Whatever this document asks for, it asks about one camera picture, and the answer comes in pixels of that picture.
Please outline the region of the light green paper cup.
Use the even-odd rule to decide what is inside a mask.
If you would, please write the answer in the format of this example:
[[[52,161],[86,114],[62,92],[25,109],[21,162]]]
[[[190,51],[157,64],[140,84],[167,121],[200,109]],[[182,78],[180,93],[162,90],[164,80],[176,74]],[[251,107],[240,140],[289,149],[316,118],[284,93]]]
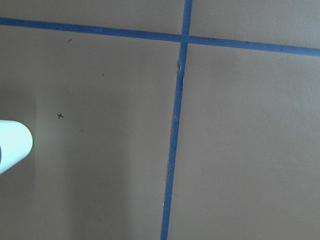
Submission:
[[[24,159],[31,151],[33,137],[30,130],[20,122],[0,121],[0,173]]]

